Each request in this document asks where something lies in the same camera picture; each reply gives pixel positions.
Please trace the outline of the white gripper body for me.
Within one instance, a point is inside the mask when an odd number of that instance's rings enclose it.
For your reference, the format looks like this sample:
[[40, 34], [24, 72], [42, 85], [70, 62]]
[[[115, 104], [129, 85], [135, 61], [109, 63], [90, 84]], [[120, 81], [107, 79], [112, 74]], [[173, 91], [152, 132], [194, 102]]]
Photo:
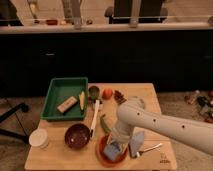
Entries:
[[117, 122], [111, 130], [111, 137], [121, 144], [128, 143], [132, 138], [132, 126], [123, 122]]

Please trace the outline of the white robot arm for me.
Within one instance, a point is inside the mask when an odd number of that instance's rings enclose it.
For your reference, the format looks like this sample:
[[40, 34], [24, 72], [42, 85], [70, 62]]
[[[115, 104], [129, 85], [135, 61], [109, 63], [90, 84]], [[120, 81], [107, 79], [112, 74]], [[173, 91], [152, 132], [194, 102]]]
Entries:
[[119, 105], [116, 115], [111, 136], [119, 143], [128, 143], [134, 128], [139, 127], [213, 155], [213, 124], [146, 111], [138, 97], [131, 97]]

